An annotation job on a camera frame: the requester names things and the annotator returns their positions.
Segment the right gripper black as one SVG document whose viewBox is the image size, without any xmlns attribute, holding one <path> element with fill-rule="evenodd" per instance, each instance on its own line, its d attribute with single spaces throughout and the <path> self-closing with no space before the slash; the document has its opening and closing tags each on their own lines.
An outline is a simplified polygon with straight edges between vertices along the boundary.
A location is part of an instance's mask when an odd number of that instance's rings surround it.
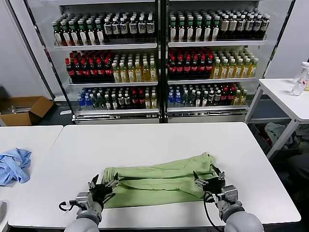
<svg viewBox="0 0 309 232">
<path fill-rule="evenodd" d="M 218 178 L 210 178 L 207 180 L 199 178 L 195 171 L 193 171 L 193 175 L 195 185 L 205 192 L 221 193 L 222 188 L 225 186 L 225 172 L 220 172 Z"/>
</svg>

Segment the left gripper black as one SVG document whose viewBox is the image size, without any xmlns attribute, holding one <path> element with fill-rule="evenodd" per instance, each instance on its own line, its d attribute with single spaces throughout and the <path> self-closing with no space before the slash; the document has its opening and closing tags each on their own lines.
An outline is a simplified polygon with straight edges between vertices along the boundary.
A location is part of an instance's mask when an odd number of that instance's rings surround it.
<svg viewBox="0 0 309 232">
<path fill-rule="evenodd" d="M 89 191 L 92 193 L 92 199 L 94 202 L 104 205 L 107 199 L 112 195 L 112 192 L 118 185 L 118 173 L 115 174 L 113 179 L 106 185 L 96 185 L 99 174 L 94 176 L 90 182 L 88 182 Z"/>
</svg>

